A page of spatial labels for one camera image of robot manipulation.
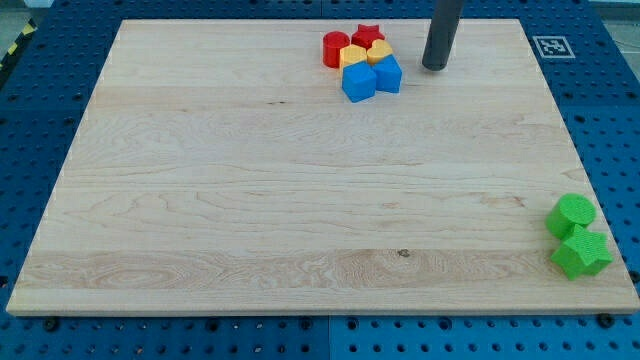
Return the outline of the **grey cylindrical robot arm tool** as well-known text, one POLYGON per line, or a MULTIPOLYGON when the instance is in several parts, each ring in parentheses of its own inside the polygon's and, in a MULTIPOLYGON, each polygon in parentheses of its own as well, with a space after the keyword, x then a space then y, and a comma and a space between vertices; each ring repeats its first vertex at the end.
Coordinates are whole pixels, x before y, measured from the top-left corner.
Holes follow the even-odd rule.
POLYGON ((464 0, 436 2, 421 61, 427 70, 441 71, 446 68, 464 3, 464 0))

